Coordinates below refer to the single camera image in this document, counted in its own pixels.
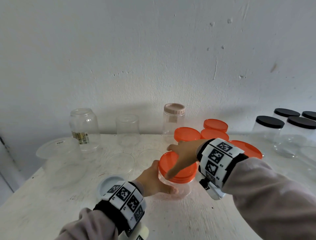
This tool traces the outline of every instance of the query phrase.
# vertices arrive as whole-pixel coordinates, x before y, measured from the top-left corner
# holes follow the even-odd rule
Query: right hand
[[[176,164],[165,175],[165,179],[171,179],[182,169],[194,164],[198,159],[196,151],[200,145],[205,143],[207,139],[199,139],[190,142],[179,142],[178,145],[171,144],[167,148],[168,151],[174,151],[179,155]]]

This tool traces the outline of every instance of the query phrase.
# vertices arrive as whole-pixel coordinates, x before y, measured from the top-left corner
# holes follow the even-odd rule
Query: left hand
[[[155,195],[156,193],[177,194],[178,190],[170,185],[162,183],[158,178],[159,161],[153,161],[150,168],[144,170],[142,174],[136,178],[144,187],[143,197]]]

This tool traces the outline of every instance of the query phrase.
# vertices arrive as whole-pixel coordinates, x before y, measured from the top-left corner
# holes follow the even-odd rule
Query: wristband
[[[199,172],[221,189],[223,180],[228,173],[228,166],[231,165],[234,158],[244,152],[223,139],[214,139],[208,142],[201,153]]]
[[[133,183],[118,181],[102,196],[102,200],[108,201],[126,219],[128,227],[124,230],[129,237],[145,214],[146,202],[139,190]]]

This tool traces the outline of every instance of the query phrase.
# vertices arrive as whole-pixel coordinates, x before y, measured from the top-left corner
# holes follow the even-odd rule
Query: jar with beige lid
[[[168,103],[163,109],[162,134],[168,143],[173,143],[174,131],[184,126],[185,107],[179,103]]]

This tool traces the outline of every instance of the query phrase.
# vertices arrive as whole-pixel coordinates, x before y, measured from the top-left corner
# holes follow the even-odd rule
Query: finger
[[[182,159],[178,159],[176,164],[173,166],[173,168],[171,168],[165,175],[165,179],[171,179],[173,178],[175,175],[178,174],[178,172],[180,172],[182,169],[188,167],[189,165],[183,161]]]
[[[173,186],[164,184],[162,182],[160,182],[159,184],[159,192],[161,193],[167,193],[167,194],[177,194],[178,193],[178,189],[176,189]]]
[[[175,144],[169,145],[169,147],[167,147],[167,151],[174,151],[174,152],[177,153],[177,151],[178,151],[178,145],[175,145]]]
[[[158,169],[159,160],[154,160],[153,163],[151,164],[151,166],[152,166],[154,169]]]

